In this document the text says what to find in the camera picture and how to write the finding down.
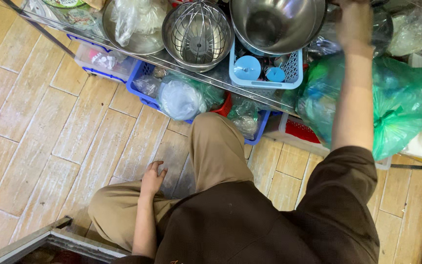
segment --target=light blue plastic basket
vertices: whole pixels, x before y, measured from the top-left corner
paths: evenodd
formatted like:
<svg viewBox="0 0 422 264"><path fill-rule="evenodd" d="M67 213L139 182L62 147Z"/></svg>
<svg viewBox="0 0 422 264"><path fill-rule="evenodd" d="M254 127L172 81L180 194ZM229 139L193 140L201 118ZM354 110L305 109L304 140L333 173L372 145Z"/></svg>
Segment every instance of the light blue plastic basket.
<svg viewBox="0 0 422 264"><path fill-rule="evenodd" d="M231 77L233 86L243 86L250 88L265 88L265 89L287 89L292 90L297 88L302 83L302 49L293 52L289 58L289 62L281 66L281 69L286 73L284 83L266 82L266 81L249 81L239 79L234 74L235 62L235 41L232 44L230 59L229 59L229 76Z"/></svg>

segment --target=hand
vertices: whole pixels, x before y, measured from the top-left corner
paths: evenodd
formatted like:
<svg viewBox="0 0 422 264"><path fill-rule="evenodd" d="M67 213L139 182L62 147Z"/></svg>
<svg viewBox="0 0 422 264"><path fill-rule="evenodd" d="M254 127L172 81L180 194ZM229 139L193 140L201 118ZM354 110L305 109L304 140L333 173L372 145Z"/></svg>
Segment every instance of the hand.
<svg viewBox="0 0 422 264"><path fill-rule="evenodd" d="M149 164L141 181L140 197L154 198L154 195L159 191L162 181L167 174L167 168L163 169L158 175L158 167L162 165L163 161L154 161Z"/></svg>
<svg viewBox="0 0 422 264"><path fill-rule="evenodd" d="M341 14L336 24L337 39L345 53L351 49L370 47L372 38L372 9L368 0L335 0Z"/></svg>

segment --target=stainless steel bowl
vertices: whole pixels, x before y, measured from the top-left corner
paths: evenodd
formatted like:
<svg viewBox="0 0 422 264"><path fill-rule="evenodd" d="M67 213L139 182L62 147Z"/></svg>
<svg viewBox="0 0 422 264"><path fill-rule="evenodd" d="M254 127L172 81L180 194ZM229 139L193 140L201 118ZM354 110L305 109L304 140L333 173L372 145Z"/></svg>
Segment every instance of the stainless steel bowl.
<svg viewBox="0 0 422 264"><path fill-rule="evenodd" d="M102 24L104 26L105 34L108 40L118 49L130 52L135 55L149 55L161 51L164 48L162 42L162 34L160 31L156 31L152 34L138 34L133 33L129 38L129 43L126 46L121 46L115 39L115 25L116 23L111 21L112 11L115 6L115 1L110 1L107 6L104 7L104 14L102 17Z"/></svg>
<svg viewBox="0 0 422 264"><path fill-rule="evenodd" d="M234 32L224 12L202 0L181 4L162 24L166 50L183 68L205 72L231 50Z"/></svg>
<svg viewBox="0 0 422 264"><path fill-rule="evenodd" d="M230 0L237 38L256 55L273 56L306 46L320 30L325 0Z"/></svg>

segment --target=metal frame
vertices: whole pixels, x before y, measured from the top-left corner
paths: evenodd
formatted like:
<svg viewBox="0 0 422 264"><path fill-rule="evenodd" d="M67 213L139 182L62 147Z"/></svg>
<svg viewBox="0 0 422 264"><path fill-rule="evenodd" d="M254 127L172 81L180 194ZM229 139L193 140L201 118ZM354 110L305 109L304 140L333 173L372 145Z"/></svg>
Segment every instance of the metal frame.
<svg viewBox="0 0 422 264"><path fill-rule="evenodd" d="M119 50L116 48L108 39L101 38L99 36L95 36L93 34L81 31L76 29L72 26L65 25L60 21L54 21L48 17L40 16L31 12L26 11L25 6L18 7L16 6L11 0L2 0L6 3L11 9L13 9L22 19L30 23L34 26L40 33L42 33L45 37L50 39L55 45L59 46L63 49L66 53L68 53L71 57L74 57L72 51L70 51L65 45L63 45L60 41L58 41L53 35L51 35L47 30L41 27L39 24L45 24L50 27L54 27L59 31L63 31L69 33L73 36L89 40L93 43L105 46L108 49L117 50L121 53L129 55L131 57L140 59L142 61L154 64L156 66L160 66L165 69L178 71L192 79L197 81L205 82L211 84L216 87L220 87L224 90L230 91L232 93L239 94L241 96L245 96L249 99L253 99L258 101L262 104L268 105L276 110L287 112L293 116L297 116L295 110L287 105L284 104L278 99L273 98L272 96L267 96L267 91L259 91L260 89L252 89L246 87L236 87L232 85L231 79L228 73L228 63L229 57L223 59L214 69L204 72L204 73L195 73L190 72L184 68L182 68L170 54L167 53L165 49L154 53L152 55L134 55L123 50Z"/></svg>
<svg viewBox="0 0 422 264"><path fill-rule="evenodd" d="M0 249L0 264L12 264L40 246L49 243L107 263L131 253L69 233L62 228L71 225L73 218L62 219Z"/></svg>

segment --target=khaki pants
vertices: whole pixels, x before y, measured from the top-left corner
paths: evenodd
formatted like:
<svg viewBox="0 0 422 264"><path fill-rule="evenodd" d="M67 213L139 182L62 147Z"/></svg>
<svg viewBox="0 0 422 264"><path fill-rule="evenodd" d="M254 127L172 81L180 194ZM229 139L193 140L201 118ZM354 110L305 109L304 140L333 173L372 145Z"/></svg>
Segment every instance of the khaki pants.
<svg viewBox="0 0 422 264"><path fill-rule="evenodd" d="M195 118L190 133L190 158L197 192L224 182L253 181L244 158L243 142L242 134L227 118L215 113L203 113ZM109 185L98 190L89 205L89 216L99 234L129 251L140 190L139 180ZM157 194L156 223L178 201Z"/></svg>

